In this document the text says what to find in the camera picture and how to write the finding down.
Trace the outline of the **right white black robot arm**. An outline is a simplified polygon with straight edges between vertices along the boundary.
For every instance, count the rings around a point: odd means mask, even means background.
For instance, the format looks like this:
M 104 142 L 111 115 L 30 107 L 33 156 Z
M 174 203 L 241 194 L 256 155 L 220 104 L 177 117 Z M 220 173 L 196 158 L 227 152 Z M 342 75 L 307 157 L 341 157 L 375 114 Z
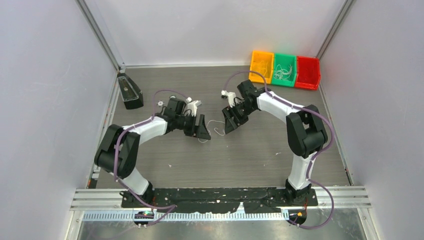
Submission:
M 328 141 L 328 135 L 315 105 L 302 106 L 280 98 L 267 87 L 256 88 L 250 80 L 241 82 L 235 92 L 222 90 L 221 98 L 228 101 L 222 109 L 225 127 L 229 134 L 249 120 L 254 111 L 267 112 L 286 125 L 287 142 L 293 152 L 291 172 L 285 181 L 283 200 L 299 205 L 311 192 L 309 180 L 314 166 L 313 157 Z

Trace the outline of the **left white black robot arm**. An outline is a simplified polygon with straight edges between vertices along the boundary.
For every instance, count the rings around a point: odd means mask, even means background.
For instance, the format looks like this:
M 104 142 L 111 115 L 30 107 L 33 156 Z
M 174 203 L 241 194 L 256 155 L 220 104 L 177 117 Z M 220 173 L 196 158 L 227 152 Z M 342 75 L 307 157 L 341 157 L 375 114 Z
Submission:
M 148 207 L 153 202 L 154 190 L 152 183 L 136 168 L 139 146 L 174 130 L 181 130 L 188 137 L 210 140 L 205 116 L 197 114 L 201 104 L 200 100 L 173 97 L 160 112 L 142 122 L 110 125 L 96 151 L 94 164 L 123 183 L 141 207 Z

